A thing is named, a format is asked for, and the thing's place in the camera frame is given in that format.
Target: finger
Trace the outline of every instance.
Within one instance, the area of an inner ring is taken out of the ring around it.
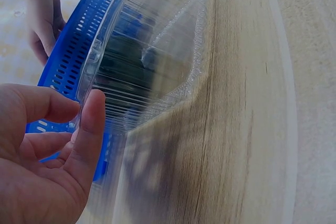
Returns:
[[[64,146],[57,158],[44,162],[44,165],[49,169],[61,168],[68,160],[68,157],[72,152],[72,148],[73,143],[70,141]]]
[[[40,38],[43,48],[48,56],[51,55],[54,49],[56,40],[54,37],[53,25],[46,20],[42,20],[35,28],[37,36]]]
[[[62,20],[61,20],[61,22],[60,22],[60,25],[59,25],[58,29],[59,29],[60,31],[63,31],[63,29],[64,29],[64,27],[65,27],[66,24],[67,24],[67,23],[64,21],[64,19],[63,19],[63,17],[62,17]]]
[[[27,159],[40,160],[55,154],[70,141],[71,133],[26,134],[20,146],[20,153]]]
[[[65,98],[51,88],[17,84],[0,85],[0,136],[18,150],[26,124],[45,118],[56,123],[73,119],[79,104]]]
[[[101,151],[105,125],[105,96],[92,90],[84,106],[80,127],[72,152],[63,166],[89,194]]]
[[[77,102],[51,88],[5,84],[0,90],[7,93],[7,99],[11,99],[8,103],[16,109],[14,111],[18,118],[25,119],[25,123],[39,119],[65,123],[73,119],[79,111]]]
[[[38,60],[43,65],[45,65],[47,63],[47,60],[48,60],[48,55],[47,55],[47,53],[44,50],[42,42],[39,40],[37,42],[32,42],[32,43],[29,43],[29,44],[30,44],[30,47],[32,48],[34,54],[38,58]]]

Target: hand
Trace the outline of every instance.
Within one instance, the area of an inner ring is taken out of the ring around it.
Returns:
[[[65,26],[60,0],[28,0],[28,41],[45,65]]]
[[[64,123],[79,104],[50,88],[0,85],[1,223],[75,223],[88,199],[105,121],[105,97],[93,90],[79,130],[25,134],[39,119]],[[39,160],[60,150],[55,160]]]

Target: blue plastic basket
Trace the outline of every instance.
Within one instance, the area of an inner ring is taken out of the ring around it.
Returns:
[[[88,55],[93,39],[98,31],[112,0],[81,0],[69,18],[48,59],[38,86],[51,87],[62,95],[76,101],[80,79],[80,69]],[[73,132],[69,123],[58,124],[39,120],[27,125],[27,133]],[[105,174],[110,134],[105,133],[102,150],[93,181]],[[42,162],[56,158],[55,154]]]

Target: wood grain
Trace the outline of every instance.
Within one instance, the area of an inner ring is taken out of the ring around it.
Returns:
[[[129,134],[112,223],[291,223],[294,81],[277,0],[209,0],[190,101]]]

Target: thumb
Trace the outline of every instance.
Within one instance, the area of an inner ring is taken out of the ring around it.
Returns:
[[[101,151],[104,126],[105,96],[100,90],[92,90],[82,112],[76,141],[63,166],[87,196]]]

